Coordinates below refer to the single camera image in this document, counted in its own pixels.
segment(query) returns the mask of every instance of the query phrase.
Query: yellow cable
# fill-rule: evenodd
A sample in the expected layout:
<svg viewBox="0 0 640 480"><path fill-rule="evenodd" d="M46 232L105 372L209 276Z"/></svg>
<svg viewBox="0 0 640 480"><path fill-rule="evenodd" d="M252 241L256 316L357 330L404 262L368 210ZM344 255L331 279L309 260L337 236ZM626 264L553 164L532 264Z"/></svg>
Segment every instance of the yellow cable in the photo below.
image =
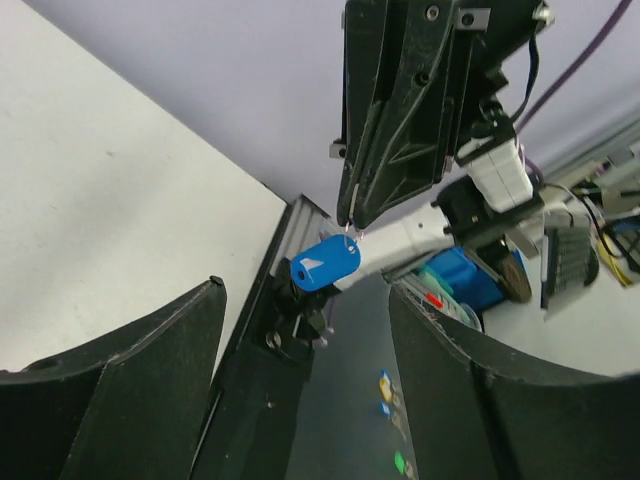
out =
<svg viewBox="0 0 640 480"><path fill-rule="evenodd" d="M605 238L607 240L607 245L609 246L609 249L611 249L612 245L609 242L609 237L605 236ZM633 285L633 281L624 274L624 272L620 269L620 267L618 267L618 264L616 263L616 259L613 258L609 254L609 252L607 252L607 249L605 248L602 241L598 242L598 251L600 253L600 257L602 257L602 259L604 260L604 263L609 267L613 275L616 277L618 282L620 282L620 284L623 287L629 287Z"/></svg>

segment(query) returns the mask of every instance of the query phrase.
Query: blue plastic tag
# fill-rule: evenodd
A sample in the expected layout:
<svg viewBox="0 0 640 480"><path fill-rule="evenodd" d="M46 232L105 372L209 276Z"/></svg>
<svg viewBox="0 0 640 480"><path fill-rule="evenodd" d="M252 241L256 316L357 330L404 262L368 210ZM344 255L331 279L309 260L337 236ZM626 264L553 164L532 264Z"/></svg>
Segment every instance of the blue plastic tag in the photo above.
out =
<svg viewBox="0 0 640 480"><path fill-rule="evenodd" d="M347 235L334 235L291 261L291 278L305 292L315 292L351 275L360 266L360 250Z"/></svg>

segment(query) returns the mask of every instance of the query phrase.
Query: bolt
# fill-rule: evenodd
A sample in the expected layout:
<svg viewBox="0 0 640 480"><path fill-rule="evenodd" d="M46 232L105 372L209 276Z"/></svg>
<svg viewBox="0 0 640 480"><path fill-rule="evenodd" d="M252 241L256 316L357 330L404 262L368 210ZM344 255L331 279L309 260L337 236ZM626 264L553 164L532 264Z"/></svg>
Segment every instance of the bolt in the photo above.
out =
<svg viewBox="0 0 640 480"><path fill-rule="evenodd" d="M427 11L424 13L424 16L430 22L435 21L435 19L438 18L438 15L440 15L440 9L435 5L431 5L429 8L427 8Z"/></svg>
<svg viewBox="0 0 640 480"><path fill-rule="evenodd" d="M465 13L462 16L462 19L460 20L460 22L465 26L465 27L470 27L471 25L473 25L473 22L475 21L475 17L473 16L473 13Z"/></svg>

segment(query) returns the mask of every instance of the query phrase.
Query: white surface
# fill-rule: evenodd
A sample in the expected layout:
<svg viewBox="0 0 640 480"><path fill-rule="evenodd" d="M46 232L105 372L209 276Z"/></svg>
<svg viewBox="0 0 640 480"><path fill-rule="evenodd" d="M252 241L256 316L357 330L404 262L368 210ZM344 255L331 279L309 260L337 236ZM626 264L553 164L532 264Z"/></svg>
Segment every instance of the white surface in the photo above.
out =
<svg viewBox="0 0 640 480"><path fill-rule="evenodd" d="M30 8L0 1L0 369L209 275L228 292L226 344L283 208Z"/></svg>
<svg viewBox="0 0 640 480"><path fill-rule="evenodd" d="M340 132L344 0L27 2L277 193L302 192L334 214L342 162L328 158L328 147ZM538 42L530 104L618 2L548 0L556 22ZM529 157L544 164L640 107L640 62L630 47L639 22L636 1L524 130ZM527 83L526 47L505 72L511 85L500 97L513 112Z"/></svg>
<svg viewBox="0 0 640 480"><path fill-rule="evenodd" d="M503 303L484 314L487 334L530 355L604 375L640 370L640 296L604 265L580 298L545 321L539 308L540 258L525 260L533 287L528 305Z"/></svg>

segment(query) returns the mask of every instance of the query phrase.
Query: purple cable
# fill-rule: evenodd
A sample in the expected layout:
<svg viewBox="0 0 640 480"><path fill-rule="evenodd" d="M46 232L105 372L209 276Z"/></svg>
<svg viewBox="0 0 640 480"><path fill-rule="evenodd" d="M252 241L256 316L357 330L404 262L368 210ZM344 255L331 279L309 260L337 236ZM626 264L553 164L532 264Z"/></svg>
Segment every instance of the purple cable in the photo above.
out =
<svg viewBox="0 0 640 480"><path fill-rule="evenodd" d="M584 65L584 63L593 55L593 53L602 45L602 42L606 40L609 34L613 31L615 26L620 22L620 19L625 14L633 0L621 0L616 9L613 11L609 19L602 26L598 34L591 40L587 48L575 59L575 61L567 68L562 75L551 85L542 96L536 101L536 103L527 111L520 124L517 127L518 131L521 131L534 117L536 113L544 106L545 103L562 87L571 76L578 71L578 69ZM529 168L533 170L532 163L527 162Z"/></svg>

